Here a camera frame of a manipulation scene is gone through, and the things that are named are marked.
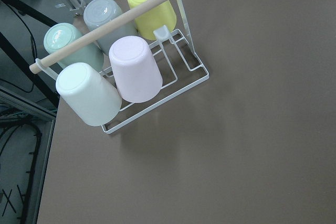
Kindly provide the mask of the yellow cup in rack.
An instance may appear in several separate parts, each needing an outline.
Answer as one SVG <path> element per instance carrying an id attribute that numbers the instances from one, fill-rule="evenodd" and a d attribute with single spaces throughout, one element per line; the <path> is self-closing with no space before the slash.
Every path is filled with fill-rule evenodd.
<path id="1" fill-rule="evenodd" d="M 139 6 L 147 0 L 127 0 L 131 9 Z M 135 19 L 135 24 L 140 35 L 148 40 L 156 40 L 154 30 L 167 26 L 169 31 L 175 29 L 177 22 L 176 13 L 170 3 L 166 1 Z"/>

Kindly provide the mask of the pink cup in rack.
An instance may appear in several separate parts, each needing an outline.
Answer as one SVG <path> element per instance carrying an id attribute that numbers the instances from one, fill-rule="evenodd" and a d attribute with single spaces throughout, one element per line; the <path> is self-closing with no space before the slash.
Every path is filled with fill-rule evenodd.
<path id="1" fill-rule="evenodd" d="M 154 98 L 163 79 L 148 43 L 138 36 L 126 36 L 115 41 L 110 50 L 114 79 L 122 98 L 142 103 Z"/>

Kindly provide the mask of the mint cup in rack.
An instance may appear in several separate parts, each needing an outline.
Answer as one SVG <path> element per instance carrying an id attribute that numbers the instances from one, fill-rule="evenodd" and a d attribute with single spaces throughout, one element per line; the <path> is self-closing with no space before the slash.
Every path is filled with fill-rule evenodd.
<path id="1" fill-rule="evenodd" d="M 74 25 L 69 23 L 59 23 L 52 26 L 44 36 L 44 47 L 46 51 L 51 54 L 57 50 L 74 42 L 82 37 L 82 33 Z M 67 66 L 84 62 L 100 72 L 104 63 L 104 56 L 99 47 L 90 43 L 80 50 L 70 54 L 68 57 L 60 60 L 58 64 L 64 69 Z"/>

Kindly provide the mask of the grey cup in rack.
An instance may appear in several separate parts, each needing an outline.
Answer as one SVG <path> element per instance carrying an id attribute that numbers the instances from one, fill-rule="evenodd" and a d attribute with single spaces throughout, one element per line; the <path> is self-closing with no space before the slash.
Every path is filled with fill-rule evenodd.
<path id="1" fill-rule="evenodd" d="M 123 14 L 114 0 L 92 0 L 85 8 L 83 19 L 90 31 L 108 23 Z M 113 32 L 96 40 L 104 54 L 108 55 L 110 47 L 118 39 L 125 36 L 137 36 L 138 31 L 134 22 L 129 22 Z"/>

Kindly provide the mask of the white cup in rack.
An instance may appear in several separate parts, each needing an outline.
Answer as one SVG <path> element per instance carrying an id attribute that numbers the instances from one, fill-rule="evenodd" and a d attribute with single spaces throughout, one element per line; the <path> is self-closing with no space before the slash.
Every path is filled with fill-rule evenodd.
<path id="1" fill-rule="evenodd" d="M 73 63 L 63 69 L 57 77 L 56 89 L 90 126 L 110 122 L 121 108 L 117 89 L 87 63 Z"/>

